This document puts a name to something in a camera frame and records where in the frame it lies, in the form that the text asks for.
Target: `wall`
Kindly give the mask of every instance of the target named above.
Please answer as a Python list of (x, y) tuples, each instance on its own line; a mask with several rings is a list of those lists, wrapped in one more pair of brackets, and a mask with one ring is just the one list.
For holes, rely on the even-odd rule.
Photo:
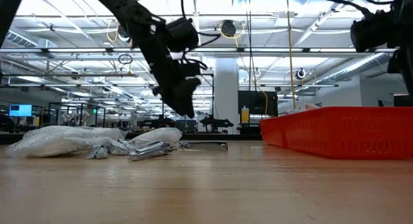
[(372, 79), (361, 79), (361, 104), (377, 107), (382, 100), (386, 107), (393, 106), (393, 94), (407, 94), (401, 75), (385, 74)]
[[(361, 89), (359, 76), (353, 76), (350, 81), (337, 83), (334, 88), (321, 88), (315, 96), (299, 96), (299, 101), (312, 104), (321, 104), (323, 107), (359, 107), (361, 106)], [(278, 106), (278, 112), (283, 113), (292, 110), (292, 102), (282, 103)]]

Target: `white plastic bag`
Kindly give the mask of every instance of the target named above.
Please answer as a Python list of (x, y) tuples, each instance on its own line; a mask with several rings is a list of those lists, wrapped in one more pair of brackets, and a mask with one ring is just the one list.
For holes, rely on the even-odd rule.
[(42, 158), (85, 150), (109, 139), (96, 137), (83, 128), (49, 126), (27, 132), (21, 141), (6, 147), (5, 152), (16, 158)]
[(182, 133), (177, 128), (157, 128), (153, 131), (141, 134), (140, 136), (135, 137), (134, 139), (130, 140), (129, 143), (131, 144), (143, 144), (149, 143), (153, 141), (164, 141), (167, 143), (177, 143), (182, 137)]
[(92, 131), (95, 137), (109, 137), (115, 141), (119, 139), (124, 139), (126, 137), (127, 131), (120, 130), (118, 128), (101, 128), (101, 127), (78, 127), (85, 130)]

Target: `duct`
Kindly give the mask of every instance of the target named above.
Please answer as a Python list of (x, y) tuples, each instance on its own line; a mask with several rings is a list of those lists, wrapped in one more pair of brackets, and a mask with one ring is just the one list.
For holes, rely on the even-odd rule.
[[(328, 12), (325, 13), (324, 15), (319, 16), (304, 32), (301, 34), (300, 38), (297, 39), (297, 41), (293, 44), (292, 47), (297, 47), (301, 43), (303, 43), (304, 40), (306, 40), (308, 37), (310, 37), (311, 34), (313, 34), (337, 9), (343, 8), (343, 4), (337, 4), (333, 3), (331, 7), (328, 9)], [(272, 68), (276, 65), (277, 61), (280, 58), (276, 58), (271, 65), (268, 67), (267, 70), (271, 71)]]
[(329, 76), (316, 81), (316, 84), (328, 83), (330, 81), (341, 81), (343, 79), (350, 78), (375, 66), (385, 64), (390, 58), (390, 54), (378, 53), (370, 54), (369, 56), (361, 59), (350, 60), (349, 62), (343, 63), (337, 68), (331, 70), (331, 74)]
[[(7, 32), (5, 39), (19, 46), (22, 46), (24, 48), (55, 48), (57, 47), (56, 44), (54, 44), (53, 42), (47, 39), (28, 36), (27, 34), (24, 34), (20, 32), (18, 29), (13, 28), (13, 27), (11, 27), (9, 31)], [(52, 59), (55, 57), (55, 55), (51, 53), (38, 53), (37, 55), (47, 57), (49, 59)]]
[(56, 10), (56, 12), (59, 13), (59, 15), (67, 22), (69, 23), (71, 26), (73, 26), (76, 30), (80, 31), (87, 39), (91, 40), (93, 43), (97, 44), (98, 46), (100, 46), (99, 43), (97, 43), (95, 40), (93, 40), (93, 38), (88, 35), (86, 32), (84, 32), (80, 27), (78, 27), (73, 21), (71, 21), (66, 15), (64, 15), (58, 8), (56, 8), (52, 3), (48, 2), (47, 0), (42, 0), (45, 4), (49, 5), (50, 7), (52, 7), (54, 10)]

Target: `metal frame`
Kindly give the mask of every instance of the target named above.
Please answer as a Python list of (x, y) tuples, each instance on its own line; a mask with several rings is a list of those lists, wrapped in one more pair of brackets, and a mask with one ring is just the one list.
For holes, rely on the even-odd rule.
[(52, 108), (52, 105), (57, 105), (60, 107), (67, 107), (67, 112), (69, 112), (69, 108), (70, 107), (74, 107), (76, 108), (76, 112), (79, 113), (79, 109), (80, 109), (80, 118), (79, 118), (79, 122), (82, 123), (82, 114), (83, 114), (83, 109), (84, 108), (95, 108), (96, 109), (96, 115), (95, 115), (95, 126), (97, 126), (97, 111), (100, 108), (103, 108), (103, 127), (105, 127), (105, 122), (106, 122), (106, 108), (105, 107), (101, 107), (99, 105), (85, 105), (84, 103), (71, 103), (71, 104), (80, 104), (80, 108), (79, 107), (74, 107), (72, 105), (68, 105), (67, 103), (60, 103), (60, 102), (49, 102), (49, 106), (48, 106), (48, 117), (49, 120), (51, 119), (51, 115), (50, 115), (50, 109)]

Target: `yellow cable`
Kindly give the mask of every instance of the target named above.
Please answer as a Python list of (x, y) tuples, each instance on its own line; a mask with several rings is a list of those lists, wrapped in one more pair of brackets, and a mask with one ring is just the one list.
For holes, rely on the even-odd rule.
[(118, 32), (119, 32), (119, 25), (116, 27), (116, 36), (115, 36), (115, 39), (113, 40), (113, 39), (111, 39), (111, 38), (109, 37), (109, 28), (110, 28), (111, 22), (112, 22), (112, 21), (109, 21), (108, 31), (106, 32), (106, 36), (107, 36), (107, 38), (108, 38), (109, 41), (111, 41), (111, 42), (114, 43), (114, 42), (116, 42), (116, 40), (117, 40), (117, 34), (118, 34)]
[(264, 113), (264, 115), (266, 115), (267, 114), (267, 108), (268, 108), (268, 96), (264, 91), (262, 91), (259, 87), (257, 87), (257, 81), (255, 81), (253, 79), (252, 79), (252, 81), (254, 82), (255, 87), (258, 88), (262, 93), (264, 93), (264, 96), (265, 96), (265, 113)]
[(235, 44), (237, 45), (237, 48), (238, 48), (238, 40), (237, 40), (237, 38), (239, 38), (239, 36), (241, 36), (241, 35), (244, 34), (245, 25), (243, 25), (243, 30), (241, 31), (241, 33), (239, 33), (238, 36), (234, 36), (234, 37), (225, 36), (224, 33), (222, 33), (221, 27), (222, 27), (222, 24), (220, 24), (220, 26), (219, 26), (219, 32), (221, 33), (221, 35), (222, 35), (223, 37), (225, 37), (225, 38), (234, 39), (234, 40), (235, 40)]
[(292, 106), (296, 109), (296, 91), (294, 90), (294, 79), (292, 76), (292, 40), (291, 40), (291, 23), (290, 23), (290, 3), (287, 0), (287, 19), (288, 19), (288, 43), (290, 45), (290, 79), (292, 91)]

